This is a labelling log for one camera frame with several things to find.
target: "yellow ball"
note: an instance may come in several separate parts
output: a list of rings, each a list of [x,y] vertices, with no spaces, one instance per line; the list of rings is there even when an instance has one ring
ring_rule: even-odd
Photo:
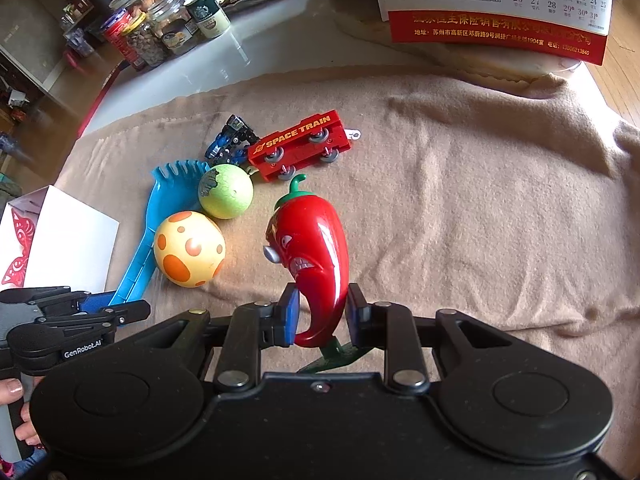
[[[225,254],[220,228],[194,211],[169,216],[154,237],[158,269],[180,286],[193,288],[207,283],[220,270]]]

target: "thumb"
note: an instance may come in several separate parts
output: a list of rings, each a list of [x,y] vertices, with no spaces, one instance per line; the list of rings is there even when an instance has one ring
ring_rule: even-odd
[[[22,397],[22,383],[18,379],[0,381],[0,406],[11,404]]]

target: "beige blanket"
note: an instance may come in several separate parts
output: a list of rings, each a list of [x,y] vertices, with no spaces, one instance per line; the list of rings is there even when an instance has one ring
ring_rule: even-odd
[[[154,167],[201,157],[231,113],[266,135],[337,108],[362,138],[335,164],[308,168],[303,187],[340,214],[351,279],[367,299],[420,316],[453,307],[590,368],[616,403],[603,456],[638,473],[638,132],[622,122],[597,131],[553,76],[515,95],[402,70],[265,76],[176,99],[80,139],[57,185],[120,221],[108,279],[115,288],[143,233]],[[219,222],[222,271],[200,289],[156,272],[146,292],[150,322],[198,306],[226,315],[279,297],[290,276],[264,259],[262,242],[286,184],[254,180],[247,213]],[[316,356],[270,349],[264,368],[295,370]],[[382,356],[352,369],[382,370]]]

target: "calendar page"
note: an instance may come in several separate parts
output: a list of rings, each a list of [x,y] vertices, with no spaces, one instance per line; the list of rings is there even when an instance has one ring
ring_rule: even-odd
[[[379,1],[394,41],[520,46],[601,64],[612,0]]]

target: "blue toy shovel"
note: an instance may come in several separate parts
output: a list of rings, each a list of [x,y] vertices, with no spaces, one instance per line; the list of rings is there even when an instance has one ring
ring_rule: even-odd
[[[156,184],[146,205],[145,234],[129,269],[109,302],[110,305],[140,300],[156,268],[154,236],[158,226],[172,214],[200,207],[198,183],[209,171],[206,162],[176,160],[158,166],[151,174]]]

